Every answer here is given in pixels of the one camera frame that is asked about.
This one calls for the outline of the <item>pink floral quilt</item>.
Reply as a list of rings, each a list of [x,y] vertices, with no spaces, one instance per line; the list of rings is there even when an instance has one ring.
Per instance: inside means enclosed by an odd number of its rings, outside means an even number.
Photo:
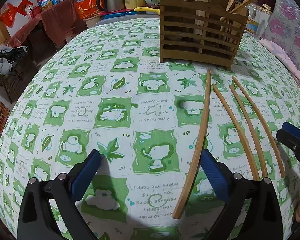
[[[300,8],[294,0],[276,0],[273,10],[262,9],[257,36],[277,44],[300,73]],[[300,77],[296,78],[300,86]]]

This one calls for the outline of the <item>clear plastic bottle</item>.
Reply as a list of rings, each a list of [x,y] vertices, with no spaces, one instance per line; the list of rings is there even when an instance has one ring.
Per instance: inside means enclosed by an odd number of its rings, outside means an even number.
[[[247,8],[249,9],[249,16],[248,16],[245,30],[253,35],[256,35],[258,29],[258,22],[256,20],[257,5],[255,3],[251,3],[247,5]]]

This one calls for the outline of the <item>green white patterned tablecloth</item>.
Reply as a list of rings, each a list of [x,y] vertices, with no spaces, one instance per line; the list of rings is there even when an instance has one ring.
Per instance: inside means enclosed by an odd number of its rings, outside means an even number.
[[[28,180],[54,179],[92,150],[102,164],[77,207],[101,239],[202,239],[219,212],[199,170],[181,219],[172,213],[183,188],[204,108],[207,71],[253,142],[230,85],[236,87],[264,152],[283,221],[291,233],[300,198],[299,163],[275,153],[251,104],[271,133],[300,128],[300,88],[271,52],[244,35],[230,70],[191,61],[159,61],[159,20],[104,24],[80,33],[34,76],[0,138],[0,218],[17,233]]]

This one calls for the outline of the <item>wooden slatted utensil holder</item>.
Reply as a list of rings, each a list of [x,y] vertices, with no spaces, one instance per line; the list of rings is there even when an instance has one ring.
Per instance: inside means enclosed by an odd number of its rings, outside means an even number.
[[[160,61],[196,61],[230,69],[248,20],[229,0],[160,0]]]

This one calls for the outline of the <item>pile of dark clothes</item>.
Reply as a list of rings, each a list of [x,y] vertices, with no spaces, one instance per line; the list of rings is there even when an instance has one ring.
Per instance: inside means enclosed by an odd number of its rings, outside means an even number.
[[[9,75],[14,67],[27,56],[29,47],[5,47],[0,50],[0,74]]]

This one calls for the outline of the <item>dark red cloth covered table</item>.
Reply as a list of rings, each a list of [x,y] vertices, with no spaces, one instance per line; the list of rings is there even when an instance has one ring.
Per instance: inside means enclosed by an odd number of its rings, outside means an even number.
[[[66,44],[68,33],[78,35],[87,26],[76,12],[76,0],[64,0],[42,11],[9,40],[9,47],[28,46],[31,59],[40,62]]]

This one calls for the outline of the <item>yellow plastic utensil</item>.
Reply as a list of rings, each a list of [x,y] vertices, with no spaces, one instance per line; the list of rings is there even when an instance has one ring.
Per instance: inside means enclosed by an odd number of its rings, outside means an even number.
[[[157,15],[160,15],[160,9],[155,9],[151,7],[136,7],[134,8],[134,11],[136,12],[153,12]]]

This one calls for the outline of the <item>cooking oil bottle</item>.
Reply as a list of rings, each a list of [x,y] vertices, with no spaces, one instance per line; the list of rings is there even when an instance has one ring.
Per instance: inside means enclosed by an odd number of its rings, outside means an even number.
[[[42,11],[53,6],[52,0],[37,0],[37,3],[42,8]]]

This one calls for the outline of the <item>stainless steel kettle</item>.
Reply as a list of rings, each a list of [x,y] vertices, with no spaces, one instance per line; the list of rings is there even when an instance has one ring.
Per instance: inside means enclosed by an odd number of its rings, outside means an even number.
[[[97,0],[97,8],[100,11],[116,12],[125,9],[124,0]]]

